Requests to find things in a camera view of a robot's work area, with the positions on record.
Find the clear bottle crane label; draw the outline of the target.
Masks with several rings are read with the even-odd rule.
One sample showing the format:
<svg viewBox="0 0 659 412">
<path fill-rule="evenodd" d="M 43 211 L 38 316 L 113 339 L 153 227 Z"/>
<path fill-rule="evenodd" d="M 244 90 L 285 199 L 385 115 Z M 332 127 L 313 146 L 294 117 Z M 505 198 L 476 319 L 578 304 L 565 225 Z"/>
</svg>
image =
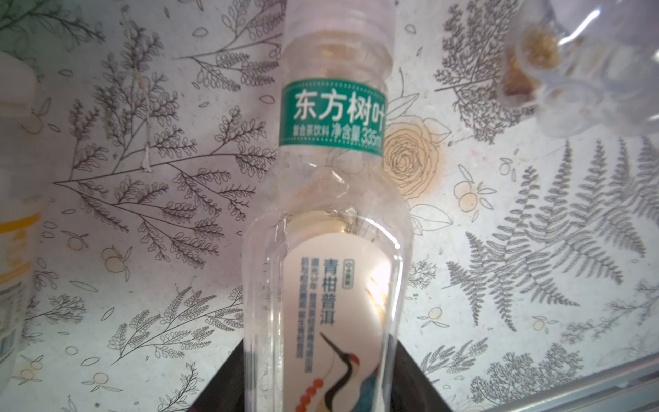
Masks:
<svg viewBox="0 0 659 412">
<path fill-rule="evenodd" d="M 291 1 L 279 147 L 243 237 L 245 409 L 386 411 L 412 254 L 384 170 L 396 6 Z"/>
</svg>

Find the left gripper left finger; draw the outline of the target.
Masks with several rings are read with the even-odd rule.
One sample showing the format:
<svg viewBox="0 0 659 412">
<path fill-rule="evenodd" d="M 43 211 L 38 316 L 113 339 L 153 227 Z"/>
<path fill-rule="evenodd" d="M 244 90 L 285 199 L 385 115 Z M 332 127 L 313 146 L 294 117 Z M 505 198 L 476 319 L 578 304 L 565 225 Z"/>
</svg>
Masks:
<svg viewBox="0 0 659 412">
<path fill-rule="evenodd" d="M 245 353 L 243 341 L 188 408 L 189 412 L 245 411 Z"/>
</svg>

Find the clear bottle blue cap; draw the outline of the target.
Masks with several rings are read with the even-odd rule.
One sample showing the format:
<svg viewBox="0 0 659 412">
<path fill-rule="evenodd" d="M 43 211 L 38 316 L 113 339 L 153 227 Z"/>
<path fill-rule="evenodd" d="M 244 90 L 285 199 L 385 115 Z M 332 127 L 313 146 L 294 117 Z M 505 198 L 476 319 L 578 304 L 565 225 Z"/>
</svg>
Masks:
<svg viewBox="0 0 659 412">
<path fill-rule="evenodd" d="M 499 103 L 532 108 L 551 137 L 601 125 L 658 132 L 656 1 L 524 1 L 511 18 Z"/>
</svg>

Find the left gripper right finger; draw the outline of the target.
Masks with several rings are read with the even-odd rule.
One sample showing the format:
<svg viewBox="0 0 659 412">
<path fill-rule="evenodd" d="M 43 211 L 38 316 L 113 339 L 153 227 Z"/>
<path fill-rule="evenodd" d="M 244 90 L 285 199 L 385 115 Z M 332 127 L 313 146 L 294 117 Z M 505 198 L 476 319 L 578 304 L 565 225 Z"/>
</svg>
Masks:
<svg viewBox="0 0 659 412">
<path fill-rule="evenodd" d="M 389 335 L 389 346 L 389 411 L 451 412 L 448 404 L 395 336 Z"/>
</svg>

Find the clear bottle yellow label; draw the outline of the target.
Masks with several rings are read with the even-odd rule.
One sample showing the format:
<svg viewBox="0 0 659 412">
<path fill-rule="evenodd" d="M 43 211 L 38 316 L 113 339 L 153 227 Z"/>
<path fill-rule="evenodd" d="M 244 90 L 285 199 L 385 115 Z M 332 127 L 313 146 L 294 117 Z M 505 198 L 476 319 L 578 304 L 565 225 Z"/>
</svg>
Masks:
<svg viewBox="0 0 659 412">
<path fill-rule="evenodd" d="M 42 215 L 41 167 L 23 128 L 31 113 L 36 75 L 26 63 L 1 53 L 1 388 L 13 374 Z"/>
</svg>

